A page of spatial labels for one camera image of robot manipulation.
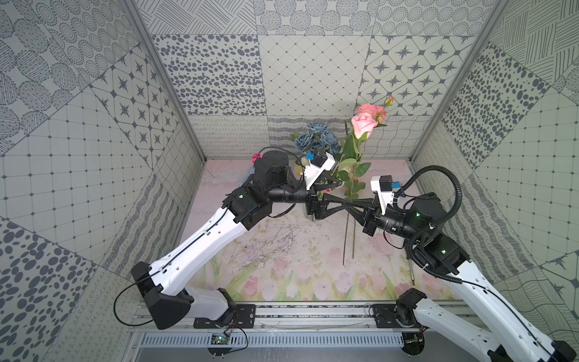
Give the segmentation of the light pink rose stem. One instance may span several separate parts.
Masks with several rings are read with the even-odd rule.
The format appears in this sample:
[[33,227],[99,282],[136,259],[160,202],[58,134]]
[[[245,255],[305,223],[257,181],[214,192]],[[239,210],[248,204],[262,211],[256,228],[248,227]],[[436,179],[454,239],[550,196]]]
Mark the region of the light pink rose stem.
[[362,176],[370,169],[370,162],[363,162],[361,146],[378,126],[375,117],[368,112],[357,113],[351,119],[351,126],[346,127],[346,137],[342,147],[336,176],[345,186],[345,198],[350,201],[359,199],[359,194],[366,188]]

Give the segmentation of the pink spray rose stem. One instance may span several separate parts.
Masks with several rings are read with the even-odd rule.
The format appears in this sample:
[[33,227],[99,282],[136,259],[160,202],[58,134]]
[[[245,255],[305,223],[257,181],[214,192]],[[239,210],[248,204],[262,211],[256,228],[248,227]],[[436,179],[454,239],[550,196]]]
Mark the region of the pink spray rose stem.
[[386,97],[384,103],[380,105],[374,105],[370,103],[365,103],[357,107],[356,113],[362,114],[367,113],[372,116],[372,119],[378,123],[377,127],[386,127],[387,126],[387,115],[388,115],[388,108],[394,104],[394,98],[392,96]]

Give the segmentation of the orange-pink peony stem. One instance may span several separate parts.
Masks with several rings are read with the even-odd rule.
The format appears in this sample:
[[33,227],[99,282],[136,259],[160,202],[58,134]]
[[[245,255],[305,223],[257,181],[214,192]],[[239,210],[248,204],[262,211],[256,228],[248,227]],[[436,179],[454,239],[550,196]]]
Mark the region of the orange-pink peony stem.
[[359,199],[359,193],[365,188],[366,184],[364,182],[360,182],[359,178],[353,176],[345,183],[345,185],[345,197],[352,203],[348,210],[352,217],[354,217],[356,225],[363,225],[363,209],[356,207],[354,204]]

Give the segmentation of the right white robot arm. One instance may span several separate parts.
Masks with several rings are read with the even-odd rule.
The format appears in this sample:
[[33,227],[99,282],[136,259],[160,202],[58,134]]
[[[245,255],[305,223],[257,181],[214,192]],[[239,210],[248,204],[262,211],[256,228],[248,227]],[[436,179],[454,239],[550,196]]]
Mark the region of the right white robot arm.
[[458,294],[485,324],[484,328],[446,311],[425,293],[410,288],[397,298],[394,308],[403,327],[433,330],[479,361],[573,361],[577,352],[566,341],[553,340],[518,312],[479,270],[467,252],[440,232],[449,219],[433,196],[414,200],[408,210],[394,202],[374,199],[347,201],[325,194],[318,220],[348,211],[374,235],[380,229],[404,239],[407,257],[422,271],[442,280]]

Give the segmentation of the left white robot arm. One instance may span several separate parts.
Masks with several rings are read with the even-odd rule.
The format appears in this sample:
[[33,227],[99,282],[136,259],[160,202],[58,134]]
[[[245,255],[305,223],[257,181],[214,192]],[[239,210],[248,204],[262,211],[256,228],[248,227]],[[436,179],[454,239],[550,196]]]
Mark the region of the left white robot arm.
[[188,287],[188,281],[231,241],[265,218],[275,203],[304,204],[309,215],[322,220],[339,211],[355,214],[363,205],[331,194],[341,180],[331,175],[336,164],[330,153],[308,154],[308,164],[296,158],[302,175],[295,177],[286,149],[268,146],[253,161],[253,173],[229,193],[214,215],[185,242],[155,262],[139,262],[131,274],[153,323],[166,330],[187,315],[214,321],[218,326],[235,322],[237,306],[229,293]]

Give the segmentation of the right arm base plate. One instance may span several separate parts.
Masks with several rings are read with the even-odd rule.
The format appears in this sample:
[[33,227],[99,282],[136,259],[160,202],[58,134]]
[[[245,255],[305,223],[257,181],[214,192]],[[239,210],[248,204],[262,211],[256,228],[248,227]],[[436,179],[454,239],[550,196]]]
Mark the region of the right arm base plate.
[[419,324],[414,310],[398,304],[378,303],[369,307],[369,314],[374,319],[377,328],[419,328],[428,327]]

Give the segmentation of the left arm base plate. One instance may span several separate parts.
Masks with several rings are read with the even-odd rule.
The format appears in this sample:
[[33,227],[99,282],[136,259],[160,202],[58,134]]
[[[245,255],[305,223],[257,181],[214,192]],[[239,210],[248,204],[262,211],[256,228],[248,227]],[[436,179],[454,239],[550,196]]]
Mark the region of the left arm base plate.
[[194,329],[225,329],[226,327],[241,327],[243,329],[253,329],[256,319],[255,304],[237,304],[229,307],[226,313],[217,321],[207,318],[194,319]]

